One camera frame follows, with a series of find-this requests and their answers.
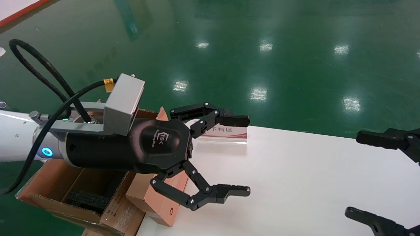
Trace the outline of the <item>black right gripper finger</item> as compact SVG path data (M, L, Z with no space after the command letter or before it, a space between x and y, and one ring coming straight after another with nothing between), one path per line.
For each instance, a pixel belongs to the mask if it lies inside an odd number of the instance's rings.
M390 219L372 214L355 207L347 207L345 216L361 224L365 224L372 229L375 236L419 236L420 226L417 225L410 229L396 223Z
M361 130L357 133L359 144L381 147L384 149L400 149L413 162L420 162L420 129L399 130L389 128L383 133Z

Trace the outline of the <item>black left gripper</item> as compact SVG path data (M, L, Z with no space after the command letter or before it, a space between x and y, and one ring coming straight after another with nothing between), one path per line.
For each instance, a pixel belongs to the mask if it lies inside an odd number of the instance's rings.
M66 138L68 162L75 167L133 171L157 174L151 187L162 196L192 211L208 203L224 204L229 196L248 197L251 188L229 184L210 186L187 160L190 140L200 136L247 138L250 118L211 103L194 104L170 110L169 121L137 119L126 135L69 133ZM184 121L196 120L190 129ZM165 183L170 174L184 171L198 188L189 196Z

